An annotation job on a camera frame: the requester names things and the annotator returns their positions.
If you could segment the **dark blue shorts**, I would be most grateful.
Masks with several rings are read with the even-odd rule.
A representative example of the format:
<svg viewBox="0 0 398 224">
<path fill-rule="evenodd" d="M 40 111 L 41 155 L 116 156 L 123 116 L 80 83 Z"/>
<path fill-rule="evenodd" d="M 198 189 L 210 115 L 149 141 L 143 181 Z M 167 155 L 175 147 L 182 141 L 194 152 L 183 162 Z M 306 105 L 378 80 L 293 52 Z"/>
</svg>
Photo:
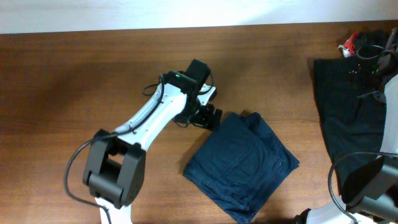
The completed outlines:
<svg viewBox="0 0 398 224">
<path fill-rule="evenodd" d="M 249 223 L 299 160 L 259 113 L 231 113 L 183 170 L 237 223 Z"/>
</svg>

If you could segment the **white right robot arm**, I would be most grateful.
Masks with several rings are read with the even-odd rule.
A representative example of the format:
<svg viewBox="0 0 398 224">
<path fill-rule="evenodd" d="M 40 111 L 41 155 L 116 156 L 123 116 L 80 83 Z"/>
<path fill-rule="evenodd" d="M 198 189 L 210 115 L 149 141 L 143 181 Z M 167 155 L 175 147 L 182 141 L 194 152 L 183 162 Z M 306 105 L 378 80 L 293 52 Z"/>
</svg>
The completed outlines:
<svg viewBox="0 0 398 224">
<path fill-rule="evenodd" d="M 296 223 L 397 221 L 397 47 L 365 45 L 341 60 L 316 60 L 315 100 L 328 176 L 341 192 Z"/>
</svg>

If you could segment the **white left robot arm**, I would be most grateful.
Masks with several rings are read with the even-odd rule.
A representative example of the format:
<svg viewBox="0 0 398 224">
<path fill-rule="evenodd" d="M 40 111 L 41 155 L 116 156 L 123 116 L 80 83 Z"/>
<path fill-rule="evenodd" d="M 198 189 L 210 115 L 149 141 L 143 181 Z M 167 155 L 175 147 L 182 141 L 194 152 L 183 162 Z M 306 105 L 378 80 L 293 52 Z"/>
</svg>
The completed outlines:
<svg viewBox="0 0 398 224">
<path fill-rule="evenodd" d="M 214 131 L 222 111 L 210 101 L 216 95 L 207 64 L 194 59 L 185 71 L 160 76 L 150 100 L 128 121 L 109 133 L 99 130 L 89 143 L 83 173 L 100 209 L 102 223 L 130 223 L 131 204 L 144 183 L 146 154 L 170 121 Z"/>
</svg>

